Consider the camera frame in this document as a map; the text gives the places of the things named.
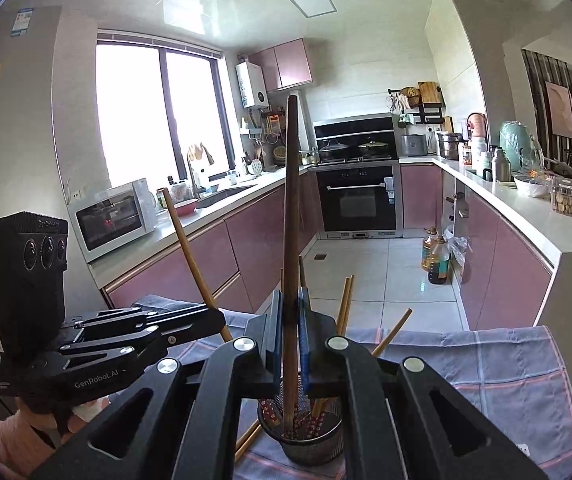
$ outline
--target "window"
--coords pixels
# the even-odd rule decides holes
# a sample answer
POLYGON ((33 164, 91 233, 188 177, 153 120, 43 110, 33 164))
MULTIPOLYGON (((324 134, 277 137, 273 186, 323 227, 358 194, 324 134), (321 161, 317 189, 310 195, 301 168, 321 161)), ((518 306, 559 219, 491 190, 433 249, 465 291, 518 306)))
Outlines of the window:
POLYGON ((234 167, 217 61, 154 46, 99 43, 99 126, 113 187, 146 178, 155 192, 187 177, 186 154, 203 144, 215 180, 234 167))

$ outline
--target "green appliance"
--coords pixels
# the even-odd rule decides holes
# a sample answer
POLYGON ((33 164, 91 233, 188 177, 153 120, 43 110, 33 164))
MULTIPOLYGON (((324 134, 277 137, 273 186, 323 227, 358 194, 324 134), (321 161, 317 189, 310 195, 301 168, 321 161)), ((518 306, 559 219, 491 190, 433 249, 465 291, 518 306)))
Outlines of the green appliance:
POLYGON ((522 163, 528 168, 543 168, 543 153, 539 141, 528 128, 515 121, 506 121, 499 130, 499 146, 506 152, 511 171, 519 171, 522 163))

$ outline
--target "white tile floor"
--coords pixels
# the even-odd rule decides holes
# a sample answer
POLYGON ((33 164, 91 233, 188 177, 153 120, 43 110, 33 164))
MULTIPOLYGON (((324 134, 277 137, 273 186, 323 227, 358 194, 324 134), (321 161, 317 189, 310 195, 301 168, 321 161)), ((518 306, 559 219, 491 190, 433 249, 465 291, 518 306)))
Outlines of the white tile floor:
POLYGON ((304 258, 312 309, 336 317, 344 279, 354 274, 349 326, 392 328, 410 307, 405 330, 462 330, 450 283, 433 285, 419 267, 421 245, 419 238, 318 240, 304 258))

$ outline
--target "white microwave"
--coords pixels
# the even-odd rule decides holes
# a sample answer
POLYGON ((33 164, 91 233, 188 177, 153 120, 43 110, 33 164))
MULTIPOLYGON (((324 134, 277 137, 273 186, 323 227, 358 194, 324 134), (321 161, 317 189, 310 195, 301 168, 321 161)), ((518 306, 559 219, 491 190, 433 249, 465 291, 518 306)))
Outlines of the white microwave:
POLYGON ((145 178, 93 193, 68 206, 87 262, 154 231, 156 200, 145 178))

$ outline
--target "pot lid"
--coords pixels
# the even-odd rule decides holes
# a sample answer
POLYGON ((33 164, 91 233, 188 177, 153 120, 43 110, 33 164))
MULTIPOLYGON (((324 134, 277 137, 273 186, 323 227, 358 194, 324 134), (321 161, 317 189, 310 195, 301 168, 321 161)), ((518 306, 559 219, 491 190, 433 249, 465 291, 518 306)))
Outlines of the pot lid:
POLYGON ((319 151, 320 152, 336 152, 337 150, 346 150, 348 148, 348 146, 346 146, 345 144, 329 144, 327 146, 324 146, 323 148, 320 148, 319 151))
POLYGON ((359 148, 387 148, 386 142, 378 142, 377 140, 372 140, 371 142, 366 142, 365 144, 360 144, 359 148))

